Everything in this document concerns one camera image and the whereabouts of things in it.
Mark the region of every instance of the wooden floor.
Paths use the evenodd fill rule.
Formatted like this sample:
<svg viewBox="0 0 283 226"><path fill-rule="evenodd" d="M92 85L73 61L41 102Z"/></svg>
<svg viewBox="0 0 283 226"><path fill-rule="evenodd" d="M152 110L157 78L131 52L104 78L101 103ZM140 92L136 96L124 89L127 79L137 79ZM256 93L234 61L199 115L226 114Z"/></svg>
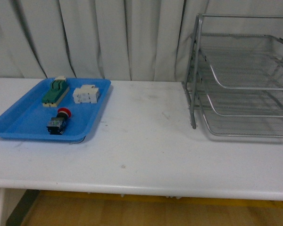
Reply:
<svg viewBox="0 0 283 226"><path fill-rule="evenodd" d="M22 226L283 226L283 202L43 191Z"/></svg>

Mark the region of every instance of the table leg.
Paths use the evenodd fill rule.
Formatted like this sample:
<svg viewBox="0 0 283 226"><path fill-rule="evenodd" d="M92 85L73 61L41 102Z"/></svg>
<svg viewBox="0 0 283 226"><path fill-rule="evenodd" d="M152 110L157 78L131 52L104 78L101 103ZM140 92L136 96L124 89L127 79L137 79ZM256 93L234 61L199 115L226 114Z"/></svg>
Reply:
<svg viewBox="0 0 283 226"><path fill-rule="evenodd" d="M0 188L0 226L2 222L6 188Z"/></svg>

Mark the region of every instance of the rack leg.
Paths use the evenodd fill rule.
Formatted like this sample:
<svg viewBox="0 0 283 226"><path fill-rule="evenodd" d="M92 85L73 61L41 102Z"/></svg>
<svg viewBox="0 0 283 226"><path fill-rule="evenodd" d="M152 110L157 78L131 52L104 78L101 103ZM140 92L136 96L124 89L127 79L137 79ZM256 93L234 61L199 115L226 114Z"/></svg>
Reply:
<svg viewBox="0 0 283 226"><path fill-rule="evenodd" d="M0 226L2 225L3 218L3 209L4 209L4 200L5 200L6 188L0 188Z"/></svg>
<svg viewBox="0 0 283 226"><path fill-rule="evenodd" d="M195 49L195 65L194 65L194 70L193 70L192 94L191 94L191 105L190 105L191 125L193 129L196 129L194 109L195 109L196 83L197 83L197 72L198 72L202 22L203 22L203 17L200 16L198 20L199 25L198 25L197 42L196 42L196 49Z"/></svg>

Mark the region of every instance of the wire mesh shelf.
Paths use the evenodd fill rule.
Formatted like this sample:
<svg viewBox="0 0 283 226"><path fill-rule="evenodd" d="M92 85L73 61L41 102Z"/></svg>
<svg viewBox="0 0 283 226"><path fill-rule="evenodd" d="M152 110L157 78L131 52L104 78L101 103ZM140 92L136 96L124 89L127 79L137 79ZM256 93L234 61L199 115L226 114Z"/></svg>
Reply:
<svg viewBox="0 0 283 226"><path fill-rule="evenodd" d="M283 138L283 118L223 117L200 106L208 130L216 136Z"/></svg>
<svg viewBox="0 0 283 226"><path fill-rule="evenodd" d="M283 91L225 89L216 83L208 64L199 75L213 111L221 116L283 117Z"/></svg>
<svg viewBox="0 0 283 226"><path fill-rule="evenodd" d="M203 34L200 52L226 89L283 90L283 42L273 36Z"/></svg>

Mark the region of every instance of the white electrical component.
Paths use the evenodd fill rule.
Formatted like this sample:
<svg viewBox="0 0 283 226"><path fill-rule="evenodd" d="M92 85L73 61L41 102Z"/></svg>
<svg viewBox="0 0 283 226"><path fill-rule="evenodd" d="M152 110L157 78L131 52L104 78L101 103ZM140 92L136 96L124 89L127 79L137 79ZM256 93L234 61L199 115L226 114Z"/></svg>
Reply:
<svg viewBox="0 0 283 226"><path fill-rule="evenodd" d="M99 99L99 94L99 88L96 88L95 85L82 85L82 87L75 89L72 96L76 104L96 104Z"/></svg>

